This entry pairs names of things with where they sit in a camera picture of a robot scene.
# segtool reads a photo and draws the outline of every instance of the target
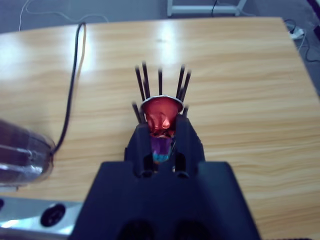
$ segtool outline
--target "wooden table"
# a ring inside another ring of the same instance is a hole
[[[66,110],[75,26],[0,36],[0,116],[57,141]],[[104,161],[123,161],[141,102],[134,67],[148,64],[151,94],[185,98],[207,161],[228,161],[265,239],[320,239],[320,107],[279,18],[90,24],[69,129],[44,182],[7,195],[83,201]]]

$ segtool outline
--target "black rod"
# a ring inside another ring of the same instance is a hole
[[[186,105],[186,106],[184,107],[184,109],[183,109],[182,116],[186,117],[187,114],[188,114],[188,110],[189,110],[189,106]]]
[[[143,81],[143,87],[144,87],[145,99],[150,98],[150,96],[148,97],[148,93],[147,93],[148,86],[146,81]]]
[[[140,109],[140,119],[141,119],[141,123],[144,124],[146,122],[145,113],[142,109]]]
[[[135,67],[135,74],[136,74],[136,78],[138,79],[138,84],[139,84],[139,89],[140,89],[140,94],[141,94],[141,98],[142,101],[145,100],[145,94],[144,94],[144,87],[142,85],[142,80],[141,80],[141,75],[140,75],[140,69],[138,66]]]
[[[183,91],[184,91],[184,88],[180,88],[180,91],[179,91],[179,95],[178,95],[178,99],[181,100],[181,97],[182,97],[182,94],[183,94]]]
[[[139,113],[137,104],[135,102],[133,102],[132,107],[133,107],[136,119],[138,120],[139,123],[141,123],[140,113]]]
[[[184,74],[185,74],[185,65],[182,65],[180,69],[178,88],[176,90],[176,96],[175,96],[177,99],[179,98],[179,95],[180,95],[180,88],[182,85],[182,80],[184,79]]]
[[[148,79],[148,71],[147,71],[147,64],[145,61],[142,62],[142,69],[143,69],[143,76],[145,81],[145,98],[150,98],[150,89],[149,89],[149,79]]]
[[[191,71],[189,70],[187,72],[187,74],[186,74],[186,77],[185,77],[185,82],[184,82],[184,86],[183,86],[183,92],[182,92],[182,96],[180,97],[181,102],[184,102],[184,100],[185,100],[185,96],[186,96],[187,88],[188,88],[188,85],[189,85],[190,77],[191,77]]]
[[[158,70],[158,76],[159,76],[159,95],[162,95],[162,68],[159,68]]]

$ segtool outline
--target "crumpled foil capsule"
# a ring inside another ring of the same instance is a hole
[[[145,113],[150,134],[155,138],[172,138],[176,132],[176,118],[184,108],[177,98],[159,95],[146,99],[141,108]]]

